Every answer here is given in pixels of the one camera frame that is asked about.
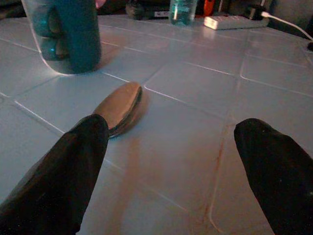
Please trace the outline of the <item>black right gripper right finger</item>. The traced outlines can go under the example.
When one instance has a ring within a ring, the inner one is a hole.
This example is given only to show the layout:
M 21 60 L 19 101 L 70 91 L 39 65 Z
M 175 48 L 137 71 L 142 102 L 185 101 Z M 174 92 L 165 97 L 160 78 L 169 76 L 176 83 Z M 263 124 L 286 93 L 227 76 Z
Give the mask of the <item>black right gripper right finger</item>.
M 290 136 L 248 118 L 234 139 L 249 186 L 276 235 L 313 233 L 313 160 Z

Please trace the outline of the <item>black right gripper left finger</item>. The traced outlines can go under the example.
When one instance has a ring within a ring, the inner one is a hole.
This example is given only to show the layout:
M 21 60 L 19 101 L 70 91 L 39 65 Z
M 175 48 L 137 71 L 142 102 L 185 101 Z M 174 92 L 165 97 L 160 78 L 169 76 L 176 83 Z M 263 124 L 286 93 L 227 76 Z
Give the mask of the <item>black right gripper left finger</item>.
M 1 204 L 1 234 L 79 232 L 108 140 L 108 125 L 98 114 L 81 119 L 65 133 Z

